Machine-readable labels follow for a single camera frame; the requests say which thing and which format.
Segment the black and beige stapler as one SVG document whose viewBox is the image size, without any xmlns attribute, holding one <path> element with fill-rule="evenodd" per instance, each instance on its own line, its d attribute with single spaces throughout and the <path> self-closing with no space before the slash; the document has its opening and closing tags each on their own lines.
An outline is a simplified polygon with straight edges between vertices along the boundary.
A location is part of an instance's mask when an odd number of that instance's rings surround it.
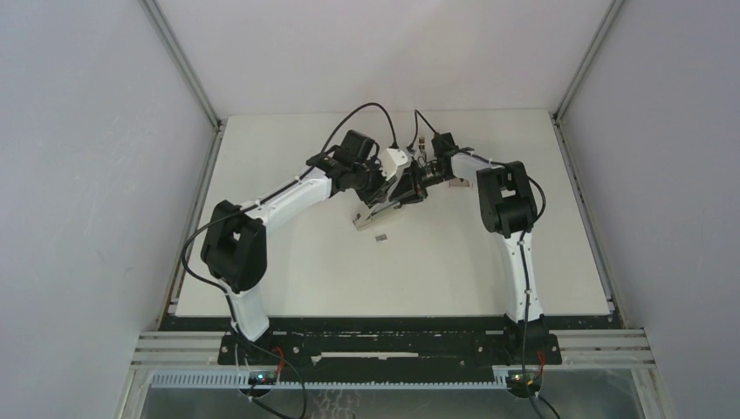
<svg viewBox="0 0 740 419">
<path fill-rule="evenodd" d="M 386 202 L 376 203 L 372 206 L 362 203 L 353 217 L 353 226 L 357 231 L 369 229 L 390 216 L 395 215 L 402 210 L 402 207 L 402 203 Z"/>
</svg>

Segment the small brown stapler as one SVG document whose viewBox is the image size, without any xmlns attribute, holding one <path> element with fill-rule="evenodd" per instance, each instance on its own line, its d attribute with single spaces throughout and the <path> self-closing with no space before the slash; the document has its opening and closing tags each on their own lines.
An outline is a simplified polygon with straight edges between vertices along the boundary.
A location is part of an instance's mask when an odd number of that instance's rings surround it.
<svg viewBox="0 0 740 419">
<path fill-rule="evenodd" d="M 426 166 L 428 163 L 428 153 L 426 147 L 426 139 L 424 136 L 420 136 L 417 141 L 417 152 L 416 160 L 420 166 Z"/>
</svg>

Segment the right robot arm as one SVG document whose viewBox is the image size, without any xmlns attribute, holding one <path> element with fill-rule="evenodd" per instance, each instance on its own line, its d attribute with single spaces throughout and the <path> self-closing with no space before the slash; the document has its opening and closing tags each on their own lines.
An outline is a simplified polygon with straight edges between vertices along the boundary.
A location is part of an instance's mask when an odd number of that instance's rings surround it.
<svg viewBox="0 0 740 419">
<path fill-rule="evenodd" d="M 401 206 L 420 203 L 429 187 L 452 179 L 476 187 L 483 226 L 495 236 L 509 278 L 506 317 L 517 325 L 539 319 L 544 312 L 534 280 L 531 240 L 545 209 L 538 207 L 535 193 L 546 203 L 543 189 L 522 162 L 484 158 L 471 148 L 457 146 L 450 133 L 436 135 L 432 145 L 434 158 L 403 169 L 389 201 Z"/>
</svg>

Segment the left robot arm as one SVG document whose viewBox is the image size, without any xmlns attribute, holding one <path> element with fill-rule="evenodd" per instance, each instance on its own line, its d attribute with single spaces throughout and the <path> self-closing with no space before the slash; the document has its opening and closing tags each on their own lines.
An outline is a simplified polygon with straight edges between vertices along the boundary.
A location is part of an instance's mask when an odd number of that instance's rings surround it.
<svg viewBox="0 0 740 419">
<path fill-rule="evenodd" d="M 352 189 L 367 207 L 386 203 L 404 171 L 408 152 L 385 148 L 372 156 L 375 140 L 350 130 L 338 145 L 310 157 L 293 180 L 252 202 L 222 201 L 212 212 L 201 248 L 209 275 L 223 287 L 231 326 L 242 336 L 239 353 L 253 364 L 271 357 L 273 342 L 264 334 L 270 321 L 259 283 L 267 271 L 270 233 L 340 192 Z"/>
</svg>

